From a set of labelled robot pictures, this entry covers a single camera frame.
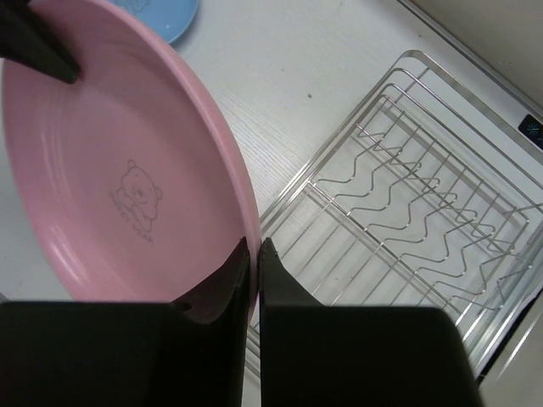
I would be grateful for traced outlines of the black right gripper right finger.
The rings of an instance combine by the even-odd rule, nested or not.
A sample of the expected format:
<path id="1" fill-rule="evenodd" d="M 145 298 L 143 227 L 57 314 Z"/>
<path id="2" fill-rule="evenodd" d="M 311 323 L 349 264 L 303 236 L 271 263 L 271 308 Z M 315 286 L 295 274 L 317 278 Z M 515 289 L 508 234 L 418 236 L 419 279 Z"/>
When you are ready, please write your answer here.
<path id="1" fill-rule="evenodd" d="M 326 306 L 259 252 L 264 406 L 480 406 L 460 334 L 441 309 Z"/>

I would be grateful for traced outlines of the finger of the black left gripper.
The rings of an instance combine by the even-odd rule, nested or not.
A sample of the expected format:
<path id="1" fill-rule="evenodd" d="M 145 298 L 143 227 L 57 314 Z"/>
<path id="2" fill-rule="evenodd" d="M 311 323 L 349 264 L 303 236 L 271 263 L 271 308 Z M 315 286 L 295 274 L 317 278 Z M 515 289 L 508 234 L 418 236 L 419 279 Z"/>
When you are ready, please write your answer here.
<path id="1" fill-rule="evenodd" d="M 66 84 L 81 67 L 29 1 L 1 1 L 1 57 Z"/>

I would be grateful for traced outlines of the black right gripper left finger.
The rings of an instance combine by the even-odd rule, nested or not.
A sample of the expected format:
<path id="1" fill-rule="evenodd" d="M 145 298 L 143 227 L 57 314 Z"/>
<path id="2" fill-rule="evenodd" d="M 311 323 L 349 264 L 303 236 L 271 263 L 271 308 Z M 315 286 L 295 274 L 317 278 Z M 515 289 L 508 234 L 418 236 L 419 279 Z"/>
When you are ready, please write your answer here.
<path id="1" fill-rule="evenodd" d="M 4 406 L 238 406 L 250 258 L 169 303 L 6 302 Z"/>

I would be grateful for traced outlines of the blue plastic plate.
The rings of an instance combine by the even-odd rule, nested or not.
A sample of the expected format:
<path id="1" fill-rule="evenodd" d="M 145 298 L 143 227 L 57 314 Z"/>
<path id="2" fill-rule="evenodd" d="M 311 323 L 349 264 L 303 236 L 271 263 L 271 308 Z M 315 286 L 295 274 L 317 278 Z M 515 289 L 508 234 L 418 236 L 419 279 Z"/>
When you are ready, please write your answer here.
<path id="1" fill-rule="evenodd" d="M 198 0 L 112 0 L 111 3 L 139 19 L 169 44 L 188 30 L 199 9 Z"/>

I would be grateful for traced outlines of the pink plastic plate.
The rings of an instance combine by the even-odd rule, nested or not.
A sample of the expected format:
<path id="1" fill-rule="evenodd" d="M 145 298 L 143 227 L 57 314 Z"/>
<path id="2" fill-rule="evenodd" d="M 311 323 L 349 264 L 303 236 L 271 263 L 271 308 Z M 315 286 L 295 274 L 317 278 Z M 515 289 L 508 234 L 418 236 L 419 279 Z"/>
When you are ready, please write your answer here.
<path id="1" fill-rule="evenodd" d="M 4 140 L 39 246 L 77 301 L 169 302 L 261 243 L 255 195 L 202 81 L 106 1 L 34 1 L 81 66 L 3 68 Z"/>

